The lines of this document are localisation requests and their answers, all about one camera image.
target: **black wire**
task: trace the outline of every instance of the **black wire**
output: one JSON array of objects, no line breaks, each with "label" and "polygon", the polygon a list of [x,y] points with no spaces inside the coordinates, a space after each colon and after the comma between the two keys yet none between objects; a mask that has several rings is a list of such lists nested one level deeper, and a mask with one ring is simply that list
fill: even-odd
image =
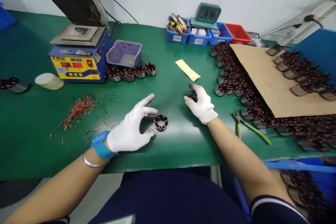
[{"label": "black wire", "polygon": [[119,6],[121,7],[121,8],[123,8],[136,22],[137,22],[137,24],[139,25],[139,22],[123,7],[123,6],[121,6],[121,4],[120,3],[118,3],[116,0],[114,0],[117,4],[119,4]]},{"label": "black wire", "polygon": [[110,35],[111,39],[112,39],[112,35],[113,35],[113,32],[114,32],[114,28],[116,27],[116,24],[117,24],[117,22],[114,23],[114,26],[112,28],[112,32],[111,32],[111,35]]},{"label": "black wire", "polygon": [[269,34],[267,34],[267,35],[265,35],[265,36],[263,36],[263,37],[267,37],[267,36],[269,36],[269,35],[272,35],[273,33],[279,32],[279,31],[281,31],[281,30],[285,30],[285,29],[287,29],[287,28],[289,28],[289,27],[292,27],[292,25],[291,25],[291,26],[288,26],[288,27],[285,27],[285,28],[282,28],[282,29],[279,29],[279,30],[274,31],[274,32],[272,32],[272,33],[269,33]]},{"label": "black wire", "polygon": [[301,26],[301,24],[293,24],[293,25],[291,25],[291,26],[287,26],[287,27],[285,27],[285,28],[281,28],[281,29],[279,29],[279,30],[277,30],[277,31],[274,31],[274,32],[272,32],[272,33],[269,33],[269,34],[267,34],[267,35],[264,35],[264,36],[261,36],[261,37],[267,37],[267,36],[269,36],[269,35],[272,35],[273,33],[276,33],[276,32],[279,32],[279,31],[281,31],[281,30],[285,30],[285,29],[287,29],[287,28],[289,28],[289,27],[295,27],[295,28],[299,28]]},{"label": "black wire", "polygon": [[117,19],[115,19],[110,13],[108,13],[107,12],[107,10],[104,8],[104,11],[106,12],[106,14],[107,15],[109,15],[111,18],[113,18],[114,19],[114,21],[116,22],[116,23],[119,23],[119,24],[121,24],[121,22],[120,21],[118,21]]},{"label": "black wire", "polygon": [[116,0],[113,0],[113,1],[115,1],[117,4],[119,4],[119,6],[121,8],[123,8],[137,22],[137,24],[139,25],[139,22],[123,6],[121,6],[120,3],[118,3]]},{"label": "black wire", "polygon": [[311,21],[317,23],[321,28],[323,28],[323,25],[319,21],[317,21],[316,19],[311,19]]}]

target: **pliers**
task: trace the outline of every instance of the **pliers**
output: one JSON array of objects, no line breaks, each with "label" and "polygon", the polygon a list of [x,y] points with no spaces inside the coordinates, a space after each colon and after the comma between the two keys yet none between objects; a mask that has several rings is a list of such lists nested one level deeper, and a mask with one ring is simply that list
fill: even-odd
[{"label": "pliers", "polygon": [[257,130],[256,128],[254,128],[253,126],[251,126],[250,124],[246,123],[241,117],[238,111],[236,111],[236,115],[234,115],[234,113],[232,113],[233,117],[236,119],[237,121],[237,136],[240,138],[240,122],[242,122],[245,126],[247,126],[248,128],[250,128],[251,130],[253,130],[255,133],[257,133],[259,136],[261,136],[266,143],[268,143],[269,145],[272,145],[272,142],[263,134],[261,133],[259,130]]}]

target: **red plastic bin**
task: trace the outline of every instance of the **red plastic bin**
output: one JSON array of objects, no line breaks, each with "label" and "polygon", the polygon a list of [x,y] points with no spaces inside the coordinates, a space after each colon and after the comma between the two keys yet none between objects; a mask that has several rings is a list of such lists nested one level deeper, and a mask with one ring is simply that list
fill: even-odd
[{"label": "red plastic bin", "polygon": [[239,24],[226,24],[227,29],[233,36],[232,44],[248,44],[252,41],[244,28]]}]

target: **purple plastic tray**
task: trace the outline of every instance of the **purple plastic tray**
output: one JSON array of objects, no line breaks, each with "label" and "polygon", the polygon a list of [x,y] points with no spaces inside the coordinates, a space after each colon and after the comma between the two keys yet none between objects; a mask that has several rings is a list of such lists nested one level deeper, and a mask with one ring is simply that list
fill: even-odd
[{"label": "purple plastic tray", "polygon": [[141,60],[142,44],[125,40],[116,40],[106,54],[109,64],[133,68]]}]

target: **blue crate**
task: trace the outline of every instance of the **blue crate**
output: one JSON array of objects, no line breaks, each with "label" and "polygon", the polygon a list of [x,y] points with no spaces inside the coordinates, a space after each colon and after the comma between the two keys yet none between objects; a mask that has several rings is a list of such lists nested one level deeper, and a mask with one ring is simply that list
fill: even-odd
[{"label": "blue crate", "polygon": [[210,30],[211,39],[209,40],[209,45],[211,46],[214,46],[221,41],[229,43],[233,39],[233,36],[231,35],[231,32],[227,28],[226,24],[217,22],[217,26],[220,31],[219,37],[216,37],[214,33]]},{"label": "blue crate", "polygon": [[211,39],[210,29],[205,29],[206,36],[192,35],[190,34],[188,44],[194,44],[199,46],[206,46]]},{"label": "blue crate", "polygon": [[[188,19],[185,19],[185,18],[182,18],[182,19],[188,26],[190,25]],[[168,21],[174,22],[174,19],[172,19],[172,17],[169,16]],[[167,27],[167,39],[170,42],[185,44],[187,42],[189,35],[190,35],[190,28],[188,28],[186,33],[183,33],[183,35],[181,35],[177,31],[169,31]]]},{"label": "blue crate", "polygon": [[9,14],[8,11],[6,11],[2,6],[3,3],[0,2],[0,31],[16,23],[16,19],[11,14]]}]

